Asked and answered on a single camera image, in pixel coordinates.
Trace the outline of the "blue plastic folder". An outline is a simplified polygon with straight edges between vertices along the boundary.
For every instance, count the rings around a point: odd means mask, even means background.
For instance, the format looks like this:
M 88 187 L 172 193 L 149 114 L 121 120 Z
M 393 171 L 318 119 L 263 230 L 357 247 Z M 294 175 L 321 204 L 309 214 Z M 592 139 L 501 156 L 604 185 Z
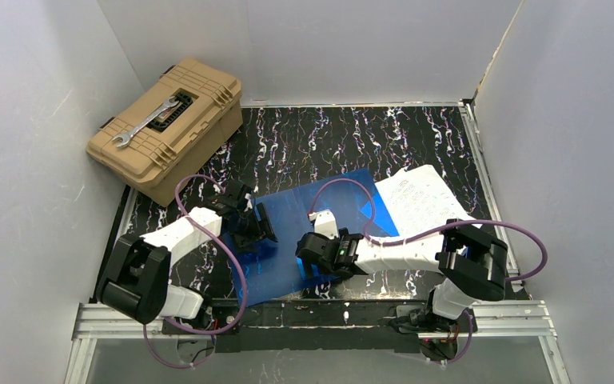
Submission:
M 373 202 L 368 200 L 364 191 L 349 182 L 335 183 L 317 194 L 330 180 L 326 178 L 256 199 L 257 203 L 263 203 L 267 209 L 277 243 L 265 239 L 257 243 L 256 253 L 238 253 L 229 237 L 221 235 L 221 240 L 233 251 L 244 272 L 248 306 L 313 288 L 336 278 L 320 272 L 320 277 L 303 280 L 298 268 L 295 255 L 297 242 L 313 229 L 307 213 L 315 198 L 316 209 L 330 210 L 336 218 L 337 226 L 346 228 L 349 233 L 363 232 L 371 215 L 371 206 L 375 206 L 376 215 L 369 233 L 381 237 L 398 235 L 369 169 L 360 168 L 338 177 L 359 182 L 371 194 Z

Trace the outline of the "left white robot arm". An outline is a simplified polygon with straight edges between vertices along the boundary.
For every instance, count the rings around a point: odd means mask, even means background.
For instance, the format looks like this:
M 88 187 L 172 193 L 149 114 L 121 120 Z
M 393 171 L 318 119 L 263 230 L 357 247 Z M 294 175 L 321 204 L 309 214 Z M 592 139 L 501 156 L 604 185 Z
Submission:
M 157 317 L 196 318 L 203 295 L 173 285 L 170 275 L 180 259 L 222 234 L 235 254 L 257 251 L 263 241 L 278 241 L 264 204 L 254 202 L 251 188 L 230 182 L 159 230 L 123 234 L 98 279 L 98 301 L 141 324 Z

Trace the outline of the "white printed paper files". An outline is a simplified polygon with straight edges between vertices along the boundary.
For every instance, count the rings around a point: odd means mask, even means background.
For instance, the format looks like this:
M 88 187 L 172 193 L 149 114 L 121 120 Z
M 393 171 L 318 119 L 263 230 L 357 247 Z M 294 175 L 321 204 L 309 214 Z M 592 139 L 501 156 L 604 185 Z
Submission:
M 397 233 L 405 238 L 444 225 L 449 219 L 472 219 L 431 165 L 404 168 L 376 182 L 375 187 Z

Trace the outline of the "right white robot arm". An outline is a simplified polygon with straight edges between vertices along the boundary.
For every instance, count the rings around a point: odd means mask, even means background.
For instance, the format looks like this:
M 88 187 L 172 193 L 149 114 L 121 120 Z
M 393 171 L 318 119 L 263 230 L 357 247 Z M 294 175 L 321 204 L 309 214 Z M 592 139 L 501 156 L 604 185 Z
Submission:
M 436 317 L 456 320 L 476 302 L 505 297 L 508 247 L 499 238 L 461 221 L 441 226 L 441 248 L 429 250 L 427 238 L 366 237 L 345 228 L 329 237 L 308 232 L 295 255 L 306 264 L 343 279 L 385 270 L 425 270 L 444 275 L 428 303 Z

